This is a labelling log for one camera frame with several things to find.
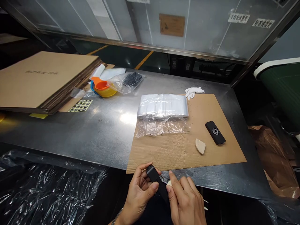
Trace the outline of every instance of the hand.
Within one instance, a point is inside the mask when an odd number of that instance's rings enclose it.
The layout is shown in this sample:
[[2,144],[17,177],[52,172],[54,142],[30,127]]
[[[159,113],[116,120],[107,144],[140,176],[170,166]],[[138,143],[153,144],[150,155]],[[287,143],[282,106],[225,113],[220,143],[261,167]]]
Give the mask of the hand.
[[[127,225],[136,222],[144,212],[148,201],[157,192],[158,182],[152,183],[146,171],[143,171],[151,164],[152,162],[149,162],[137,167],[129,184],[125,205],[115,224]],[[162,174],[157,168],[156,171],[159,175]]]
[[172,171],[169,171],[169,176],[173,187],[167,185],[166,188],[169,194],[173,224],[206,225],[203,197],[193,180],[190,177],[182,177],[178,181]]

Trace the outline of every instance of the stack of flattened cardboard boxes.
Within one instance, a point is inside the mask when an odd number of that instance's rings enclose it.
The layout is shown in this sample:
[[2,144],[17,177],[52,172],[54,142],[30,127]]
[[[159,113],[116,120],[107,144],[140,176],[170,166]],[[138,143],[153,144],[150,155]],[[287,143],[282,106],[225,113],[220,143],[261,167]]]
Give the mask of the stack of flattened cardboard boxes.
[[0,110],[54,114],[101,62],[98,56],[39,52],[0,70]]

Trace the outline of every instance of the finger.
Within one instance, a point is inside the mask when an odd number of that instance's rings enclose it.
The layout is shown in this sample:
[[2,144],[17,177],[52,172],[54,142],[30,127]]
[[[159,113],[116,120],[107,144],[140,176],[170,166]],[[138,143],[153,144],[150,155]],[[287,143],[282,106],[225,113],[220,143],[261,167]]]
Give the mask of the finger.
[[157,192],[159,183],[153,182],[147,190],[143,192],[143,202],[147,203]]
[[142,175],[143,170],[146,169],[151,164],[152,164],[152,162],[148,162],[148,163],[137,166],[132,179],[140,177]]
[[191,193],[193,191],[186,177],[180,179],[180,184],[185,192]]
[[169,195],[171,216],[174,217],[174,218],[178,218],[179,217],[178,201],[177,201],[177,197],[176,197],[176,194],[174,192],[174,189],[170,185],[167,185],[166,189],[167,189],[168,195]]
[[[159,175],[162,174],[162,172],[159,169],[157,169],[156,167],[155,167],[155,169]],[[141,177],[144,178],[147,182],[150,181],[148,174],[146,173],[146,170],[142,172]]]
[[186,193],[184,192],[180,182],[177,180],[175,174],[171,170],[169,171],[169,176],[178,202],[181,203]]
[[199,191],[197,190],[197,188],[196,188],[196,186],[195,186],[195,184],[194,184],[192,178],[188,177],[188,178],[187,178],[187,181],[188,181],[188,183],[190,184],[191,189],[194,191],[194,193],[195,193],[195,194],[199,193]]

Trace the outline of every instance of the floor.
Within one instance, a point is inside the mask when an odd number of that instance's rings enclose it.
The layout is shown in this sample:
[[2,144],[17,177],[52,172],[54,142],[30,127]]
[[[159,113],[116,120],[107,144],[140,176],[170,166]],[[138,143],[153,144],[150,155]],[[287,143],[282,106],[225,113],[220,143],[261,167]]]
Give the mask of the floor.
[[98,55],[102,61],[108,64],[170,74],[168,55],[165,53],[75,39],[71,42],[80,54]]

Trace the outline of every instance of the logo on remote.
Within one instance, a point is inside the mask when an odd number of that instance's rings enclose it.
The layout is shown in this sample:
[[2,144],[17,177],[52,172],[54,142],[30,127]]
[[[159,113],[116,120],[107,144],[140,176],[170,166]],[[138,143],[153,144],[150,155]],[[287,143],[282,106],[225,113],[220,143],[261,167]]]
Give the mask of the logo on remote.
[[218,128],[213,128],[212,129],[213,134],[218,135],[220,133],[220,131],[218,130]]

